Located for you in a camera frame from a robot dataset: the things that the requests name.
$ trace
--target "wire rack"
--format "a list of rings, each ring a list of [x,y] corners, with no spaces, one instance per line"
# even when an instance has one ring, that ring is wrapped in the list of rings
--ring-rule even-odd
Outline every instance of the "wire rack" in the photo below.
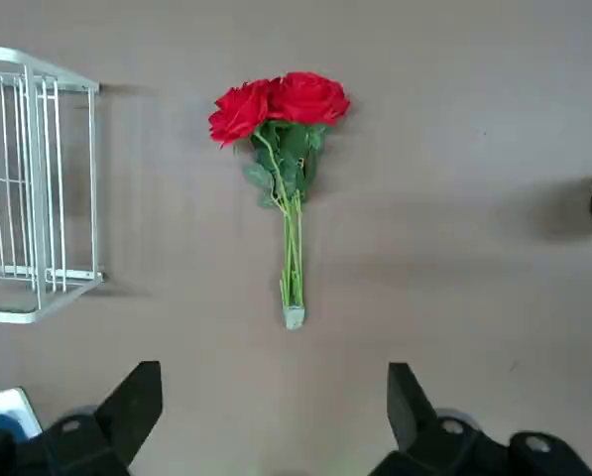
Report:
[[[98,286],[97,82],[0,48],[0,322]]]

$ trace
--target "green leaf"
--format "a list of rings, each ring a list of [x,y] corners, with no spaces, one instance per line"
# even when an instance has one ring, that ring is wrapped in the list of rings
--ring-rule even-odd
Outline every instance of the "green leaf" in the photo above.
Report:
[[[274,208],[276,207],[276,203],[272,199],[272,193],[268,190],[265,190],[259,197],[258,197],[258,204],[263,208]]]
[[[287,193],[287,198],[291,198],[291,196],[296,191],[298,171],[299,167],[297,166],[297,163],[291,161],[284,161],[281,164],[280,175],[283,177],[283,183],[285,184],[285,192]]]
[[[301,124],[293,124],[280,139],[280,155],[289,161],[298,161],[308,150],[308,130]]]
[[[304,179],[306,180],[306,188],[310,188],[315,175],[317,174],[317,160],[319,153],[317,151],[309,151],[304,161]]]
[[[271,190],[274,187],[274,178],[258,163],[243,167],[243,174],[249,183],[263,190]]]
[[[266,171],[272,171],[274,169],[269,151],[263,144],[261,144],[261,146],[256,149],[256,162],[263,166]]]
[[[308,130],[308,145],[316,151],[321,151],[327,131],[328,126],[324,124],[310,126]]]

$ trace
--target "blue object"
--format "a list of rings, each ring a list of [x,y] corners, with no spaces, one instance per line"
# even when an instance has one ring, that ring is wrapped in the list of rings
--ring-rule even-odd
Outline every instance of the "blue object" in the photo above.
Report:
[[[27,441],[29,439],[25,431],[22,429],[20,422],[9,415],[0,415],[0,429],[9,431],[14,436],[14,441],[17,443]]]

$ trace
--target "rose bouquet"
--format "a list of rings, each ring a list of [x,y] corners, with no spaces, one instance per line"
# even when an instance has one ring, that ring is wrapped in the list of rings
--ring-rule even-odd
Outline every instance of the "rose bouquet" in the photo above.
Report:
[[[288,329],[304,322],[302,203],[315,178],[329,128],[350,106],[342,85],[312,72],[290,72],[232,87],[216,101],[210,134],[222,146],[249,138],[255,160],[243,168],[260,191],[259,204],[285,220],[280,292]]]

